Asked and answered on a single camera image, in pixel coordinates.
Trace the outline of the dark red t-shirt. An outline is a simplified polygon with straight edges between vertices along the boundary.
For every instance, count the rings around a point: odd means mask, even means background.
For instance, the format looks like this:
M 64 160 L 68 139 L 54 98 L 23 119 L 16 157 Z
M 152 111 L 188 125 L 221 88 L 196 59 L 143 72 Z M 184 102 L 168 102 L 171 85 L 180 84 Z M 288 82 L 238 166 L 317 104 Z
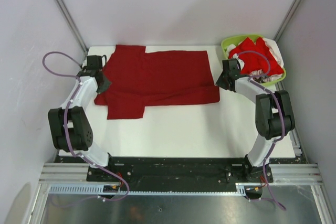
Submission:
M 111 85 L 94 103 L 107 107 L 109 120 L 140 119 L 148 106 L 220 101 L 206 51 L 145 50 L 145 46 L 116 45 L 103 67 Z

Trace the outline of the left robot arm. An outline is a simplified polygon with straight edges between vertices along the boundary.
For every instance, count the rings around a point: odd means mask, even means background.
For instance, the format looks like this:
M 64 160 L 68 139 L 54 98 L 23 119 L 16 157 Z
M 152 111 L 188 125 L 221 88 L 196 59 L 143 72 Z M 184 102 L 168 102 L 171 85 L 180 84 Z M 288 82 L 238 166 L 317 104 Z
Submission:
M 76 75 L 61 74 L 46 66 L 46 58 L 52 54 L 63 55 L 74 61 L 80 70 Z M 86 116 L 86 109 L 92 99 L 108 90 L 111 82 L 103 73 L 103 64 L 107 56 L 89 55 L 83 64 L 69 55 L 52 51 L 44 55 L 45 69 L 59 77 L 75 79 L 75 86 L 60 107 L 48 111 L 48 122 L 53 146 L 59 151 L 80 157 L 93 168 L 98 169 L 98 176 L 105 182 L 115 178 L 116 169 L 109 165 L 109 154 L 94 142 L 94 133 Z

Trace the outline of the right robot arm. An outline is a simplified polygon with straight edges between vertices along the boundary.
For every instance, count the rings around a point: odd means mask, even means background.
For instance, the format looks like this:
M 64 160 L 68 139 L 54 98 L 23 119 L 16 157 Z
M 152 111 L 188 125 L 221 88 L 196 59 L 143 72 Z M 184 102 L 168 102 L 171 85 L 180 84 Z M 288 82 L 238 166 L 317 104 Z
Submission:
M 255 126 L 258 132 L 251 151 L 244 158 L 243 179 L 254 183 L 266 169 L 276 143 L 295 128 L 289 93 L 271 91 L 252 77 L 240 73 L 237 59 L 222 61 L 223 71 L 216 85 L 243 95 L 255 105 Z

